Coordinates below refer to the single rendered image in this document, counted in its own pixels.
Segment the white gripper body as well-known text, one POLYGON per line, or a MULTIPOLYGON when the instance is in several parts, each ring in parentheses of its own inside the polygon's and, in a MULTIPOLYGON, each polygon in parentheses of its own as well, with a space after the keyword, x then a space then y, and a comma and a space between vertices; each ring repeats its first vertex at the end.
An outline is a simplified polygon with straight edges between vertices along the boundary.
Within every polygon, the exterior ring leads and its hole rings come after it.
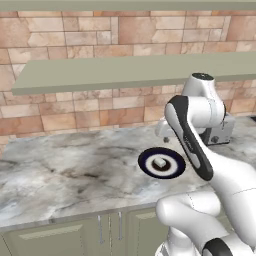
POLYGON ((169 138, 174 135, 172 128, 165 118, 161 118, 155 127, 155 134, 161 138, 169 138))

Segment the dark blue and white plate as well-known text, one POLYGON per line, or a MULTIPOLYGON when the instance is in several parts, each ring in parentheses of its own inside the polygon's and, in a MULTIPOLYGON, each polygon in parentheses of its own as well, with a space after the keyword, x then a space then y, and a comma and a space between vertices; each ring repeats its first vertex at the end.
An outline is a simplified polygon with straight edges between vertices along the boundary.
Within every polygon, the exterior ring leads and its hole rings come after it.
POLYGON ((183 157, 168 148, 153 147, 144 150, 138 157, 140 169, 147 175, 157 179, 174 179, 186 169, 183 157), (162 158, 166 164, 160 168, 155 163, 156 158, 162 158))

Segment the silver toaster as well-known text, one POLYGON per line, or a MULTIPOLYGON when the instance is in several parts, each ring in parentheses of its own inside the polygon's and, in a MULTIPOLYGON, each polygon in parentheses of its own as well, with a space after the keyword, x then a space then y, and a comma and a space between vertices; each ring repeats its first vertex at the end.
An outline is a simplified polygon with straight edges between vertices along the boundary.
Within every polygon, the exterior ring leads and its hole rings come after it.
POLYGON ((227 113, 224 121, 216 127, 207 128, 201 135, 205 145, 228 144, 234 129, 235 118, 227 113))

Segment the narrow grey-green cupboard door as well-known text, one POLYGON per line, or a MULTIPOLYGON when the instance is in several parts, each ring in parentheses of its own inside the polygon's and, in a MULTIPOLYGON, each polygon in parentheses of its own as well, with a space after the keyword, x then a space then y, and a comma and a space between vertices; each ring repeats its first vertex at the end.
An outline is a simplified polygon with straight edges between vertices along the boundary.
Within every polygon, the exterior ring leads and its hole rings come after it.
POLYGON ((112 241, 112 256, 125 256, 126 245, 126 214, 122 212, 123 226, 122 226, 122 240, 118 240, 118 212, 110 215, 111 217, 111 241, 112 241))

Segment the wide grey-green cupboard door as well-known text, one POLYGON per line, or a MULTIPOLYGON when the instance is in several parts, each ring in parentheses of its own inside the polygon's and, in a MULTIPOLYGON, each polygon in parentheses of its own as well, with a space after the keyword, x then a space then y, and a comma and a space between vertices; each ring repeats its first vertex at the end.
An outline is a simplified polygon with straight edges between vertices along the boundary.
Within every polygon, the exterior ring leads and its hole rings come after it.
POLYGON ((101 222, 103 244, 97 217, 10 231, 3 239, 11 256, 110 256, 107 218, 101 222))

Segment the grey-green wall shelf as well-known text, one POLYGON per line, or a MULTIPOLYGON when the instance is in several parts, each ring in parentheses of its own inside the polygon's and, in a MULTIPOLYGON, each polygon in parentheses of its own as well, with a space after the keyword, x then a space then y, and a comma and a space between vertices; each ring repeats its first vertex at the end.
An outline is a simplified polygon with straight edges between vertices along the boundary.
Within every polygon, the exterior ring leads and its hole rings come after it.
POLYGON ((256 10, 256 0, 0 0, 4 11, 256 10))
POLYGON ((256 52, 34 60, 12 86, 15 96, 184 83, 194 72, 218 82, 256 79, 256 52))

